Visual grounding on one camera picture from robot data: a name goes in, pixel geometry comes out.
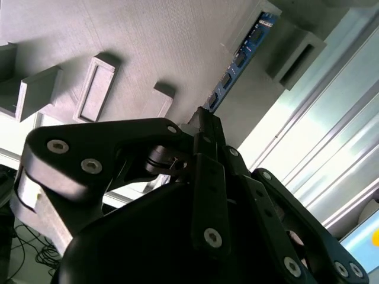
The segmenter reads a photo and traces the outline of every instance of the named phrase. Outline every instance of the circuit board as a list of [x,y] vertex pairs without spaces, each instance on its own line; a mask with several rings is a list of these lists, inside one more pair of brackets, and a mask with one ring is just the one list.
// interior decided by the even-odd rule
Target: circuit board
[[208,97],[204,108],[214,113],[232,86],[238,80],[241,73],[252,60],[257,48],[261,45],[278,16],[271,13],[262,13],[254,23],[250,32],[237,50],[232,63]]

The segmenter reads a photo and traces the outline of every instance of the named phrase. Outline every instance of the wire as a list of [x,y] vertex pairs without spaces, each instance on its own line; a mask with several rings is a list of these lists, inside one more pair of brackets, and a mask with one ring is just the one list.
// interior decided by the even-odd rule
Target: wire
[[39,239],[40,235],[35,235],[25,224],[23,224],[23,226],[25,226],[29,233],[33,235],[36,241],[39,241],[44,245],[43,248],[38,251],[34,246],[29,244],[37,251],[36,262],[50,267],[51,269],[48,273],[50,276],[53,276],[53,272],[59,267],[61,262],[60,254],[58,253],[56,247],[46,237],[44,237],[46,242],[44,243]]
[[[22,224],[22,225],[18,225],[17,227],[15,227],[15,228],[14,228],[15,233],[17,233],[17,229],[20,228],[20,227],[25,227],[25,225]],[[29,241],[25,241],[25,240],[23,240],[22,238],[20,238],[20,236],[18,236],[18,237],[19,237],[20,240],[22,240],[22,241],[24,242],[24,244],[30,244],[32,241],[34,241],[34,240],[37,239],[37,236],[35,236],[35,237],[32,238],[31,240],[29,240]],[[23,245],[23,244],[21,243],[21,244],[19,244],[18,246],[15,246],[15,247],[11,248],[11,250],[17,249],[18,247],[21,247],[22,245]]]
[[[19,227],[25,227],[25,229],[34,238],[32,238],[30,241],[25,241],[22,238],[20,238],[17,234],[17,228],[19,228]],[[55,246],[53,245],[53,243],[51,243],[46,237],[44,237],[45,242],[43,242],[41,239],[39,239],[41,237],[41,234],[39,234],[39,235],[34,234],[30,230],[30,228],[28,226],[26,226],[25,224],[21,224],[21,225],[15,227],[14,232],[15,232],[16,237],[20,241],[20,245],[13,247],[12,250],[17,249],[18,247],[22,247],[24,250],[24,245],[26,245],[26,244],[28,246],[32,247],[37,253],[35,261],[37,263],[40,263],[40,264],[43,264],[43,265],[49,267],[50,270],[48,271],[48,273],[51,277],[53,277],[55,270],[59,267],[60,262],[61,262],[60,254],[58,253],[58,251],[55,248]],[[32,241],[38,241],[39,243],[41,243],[43,245],[43,247],[40,250],[38,250],[34,245],[31,244]]]
[[39,239],[39,236],[35,235],[29,228],[28,226],[26,226],[25,224],[23,224],[22,226],[25,226],[25,229],[29,231],[30,234],[33,235],[34,238],[36,238],[37,241],[39,241],[40,243],[42,243],[44,246],[48,246],[49,244],[45,244],[43,241],[41,241]]
[[[21,239],[19,238],[19,236],[17,235],[17,233],[16,233],[16,237],[18,238],[18,240],[19,240],[20,243],[22,244],[22,241],[21,241]],[[20,265],[20,267],[16,270],[16,272],[13,273],[13,275],[12,275],[11,277],[9,277],[9,278],[4,282],[4,284],[7,284],[7,282],[8,282],[9,280],[11,280],[14,276],[16,276],[17,273],[20,272],[21,268],[23,267],[23,265],[24,265],[24,263],[25,263],[25,248],[24,248],[24,245],[22,245],[21,247],[23,248],[23,261],[21,262],[21,265]]]

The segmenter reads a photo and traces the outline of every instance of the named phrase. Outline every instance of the bolt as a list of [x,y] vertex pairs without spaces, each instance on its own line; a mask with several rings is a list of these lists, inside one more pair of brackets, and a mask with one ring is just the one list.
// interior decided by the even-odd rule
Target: bolt
[[50,140],[47,142],[47,148],[56,154],[64,154],[70,149],[67,143],[62,140]]
[[102,171],[101,163],[95,159],[85,159],[82,161],[81,166],[82,170],[93,175],[97,175]]
[[350,262],[350,268],[351,268],[351,270],[353,270],[355,275],[357,275],[359,278],[363,278],[363,272],[361,271],[361,269],[359,269],[359,267],[357,265]]
[[238,151],[234,148],[229,148],[229,152],[233,155],[233,156],[236,156],[238,157]]
[[301,275],[301,270],[299,265],[289,256],[286,256],[283,260],[285,268],[296,278],[299,278]]
[[338,271],[339,274],[341,274],[343,277],[349,277],[349,272],[347,269],[339,262],[334,262],[334,265]]
[[271,180],[271,176],[270,176],[270,174],[268,172],[263,172],[263,177],[265,179]]
[[211,143],[211,140],[207,137],[207,136],[203,136],[203,139],[208,142],[208,143]]
[[168,129],[170,132],[172,132],[172,133],[177,133],[177,132],[178,132],[178,130],[176,130],[176,128],[173,127],[173,126],[171,126],[171,125],[167,126],[167,129]]
[[214,228],[207,228],[204,231],[205,241],[215,249],[221,247],[223,244],[223,239],[221,238],[219,232],[217,232]]

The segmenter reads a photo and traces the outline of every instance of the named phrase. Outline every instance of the textured gray surface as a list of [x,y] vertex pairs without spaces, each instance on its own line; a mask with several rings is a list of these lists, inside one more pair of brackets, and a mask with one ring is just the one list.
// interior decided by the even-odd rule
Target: textured gray surface
[[[155,104],[152,89],[163,81],[176,88],[167,117],[181,123],[188,122],[197,106],[205,103],[226,70],[232,55],[221,42],[233,42],[234,25],[244,21],[254,2],[261,1],[4,0],[0,38],[18,44],[16,67],[24,76],[56,64],[62,67],[57,97],[43,109],[52,117],[74,122],[90,59],[107,51],[123,64],[100,121],[151,117],[146,110]],[[282,15],[321,38],[343,14],[326,9],[319,0],[271,2]],[[241,91],[275,91],[268,96],[279,97],[282,89],[271,86],[263,70],[252,69],[258,76]],[[256,104],[230,95],[236,108],[259,111]],[[232,134],[243,140],[244,134],[227,132],[227,136]]]

